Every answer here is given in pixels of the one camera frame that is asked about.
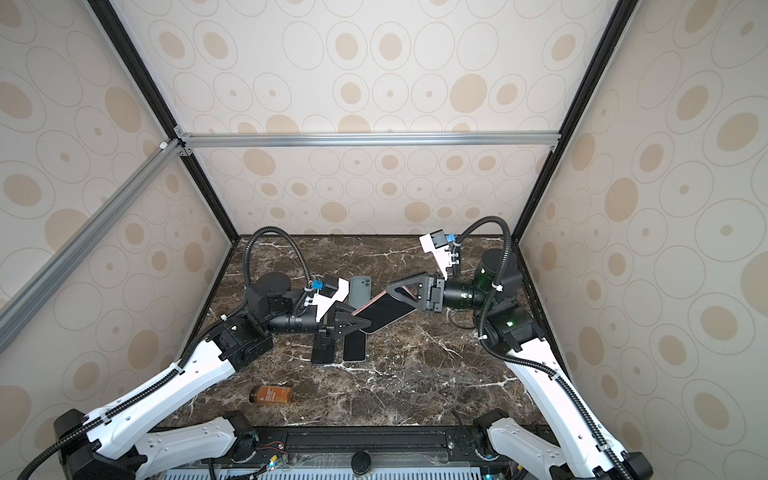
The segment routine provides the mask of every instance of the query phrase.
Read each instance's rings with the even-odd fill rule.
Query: cylindrical motor
[[[274,333],[315,333],[320,330],[321,322],[316,319],[317,308],[310,306],[304,313],[293,316],[291,312],[281,313],[270,319],[270,332]]]
[[[290,278],[285,273],[265,273],[251,283],[249,288],[266,296],[270,305],[270,313],[284,313],[290,310],[291,299],[285,297],[285,293],[290,291]]]
[[[481,306],[485,292],[475,288],[469,280],[448,278],[442,291],[442,305],[456,309],[472,309]]]
[[[498,270],[498,265],[501,261],[502,249],[500,248],[491,248],[482,254],[482,258],[480,259],[477,268],[475,268],[475,290],[486,293],[491,290],[491,283],[493,283],[496,278],[496,271]],[[510,255],[507,268],[504,271],[504,276],[501,281],[504,290],[497,294],[496,300],[514,296],[522,281],[521,278],[522,275],[518,271],[515,255]]]

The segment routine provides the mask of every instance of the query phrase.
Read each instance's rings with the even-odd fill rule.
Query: wallpaper
[[[547,145],[200,148],[240,234],[461,233],[485,215],[514,225]],[[477,233],[500,233],[481,227]]]
[[[114,0],[185,131],[557,130],[615,1]]]
[[[184,172],[171,162],[0,355],[3,480],[53,443],[60,414],[116,399],[178,354],[230,245]],[[58,457],[38,471],[63,478]]]
[[[74,0],[0,0],[0,58],[1,309],[164,135]]]
[[[579,392],[654,478],[765,478],[768,2],[645,2],[522,246]]]

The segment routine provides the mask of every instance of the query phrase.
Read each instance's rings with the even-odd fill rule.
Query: dark marble surface
[[[419,271],[436,271],[431,254],[424,254],[416,237],[297,237],[310,270],[317,277],[333,274],[349,279],[372,277],[372,294],[386,284]],[[471,275],[480,254],[500,247],[498,238],[472,238],[462,248],[462,266]],[[243,291],[240,242],[216,292],[205,325],[229,313]],[[293,251],[271,238],[253,249],[251,275],[280,271],[294,289],[303,287]],[[524,306],[522,292],[518,298]],[[461,325],[471,313],[449,311]],[[368,336],[364,362],[342,362],[337,344],[336,363],[310,364],[311,335],[282,335],[275,348],[246,369],[211,386],[165,419],[162,426],[203,422],[229,410],[242,410],[254,425],[441,425],[455,424],[451,409],[471,421],[493,408],[509,412],[523,424],[543,423],[538,408],[506,366],[478,344],[474,330],[461,330],[446,317],[414,312]],[[293,388],[286,406],[250,403],[254,386]]]

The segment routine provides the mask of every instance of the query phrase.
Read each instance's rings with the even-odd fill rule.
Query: white robotic arm
[[[570,384],[555,359],[549,342],[538,338],[523,343],[522,351],[509,355],[533,360],[554,369]],[[608,472],[614,466],[599,449],[597,442],[566,392],[546,373],[507,362],[507,367],[515,373],[547,419],[560,446],[530,433],[520,427],[513,419],[506,418],[494,422],[488,428],[488,438],[496,452],[513,458],[539,480],[552,478],[550,467],[568,464],[571,473],[577,478],[593,478],[595,472]],[[627,453],[624,446],[588,411],[602,430],[608,445],[618,458]]]

